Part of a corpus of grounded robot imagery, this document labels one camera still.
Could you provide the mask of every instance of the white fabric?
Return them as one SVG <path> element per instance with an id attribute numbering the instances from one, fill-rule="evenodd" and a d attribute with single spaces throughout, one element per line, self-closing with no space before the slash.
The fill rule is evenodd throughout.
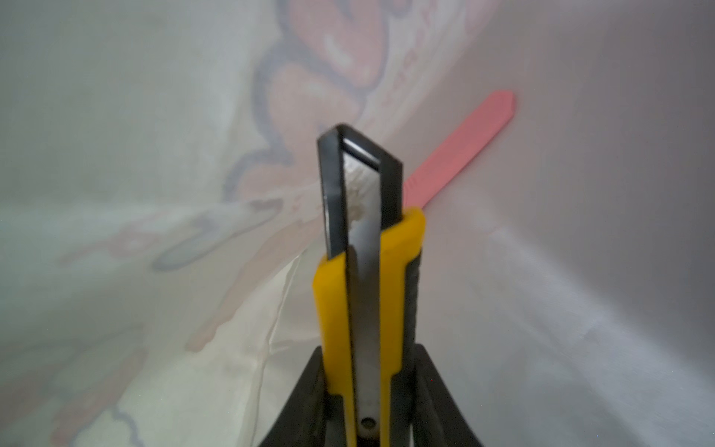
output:
<path id="1" fill-rule="evenodd" d="M 5 1 L 0 444 L 260 442 L 319 343 L 315 137 L 410 172 L 512 89 L 425 209 L 418 341 L 487 447 L 715 445 L 714 18 Z"/>

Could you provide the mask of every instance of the pink plastic strip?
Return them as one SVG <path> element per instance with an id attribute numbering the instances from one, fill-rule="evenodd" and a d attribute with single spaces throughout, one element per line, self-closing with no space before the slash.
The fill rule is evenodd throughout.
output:
<path id="1" fill-rule="evenodd" d="M 405 181 L 404 207 L 424 207 L 509 123 L 516 110 L 514 92 L 498 90 Z"/>

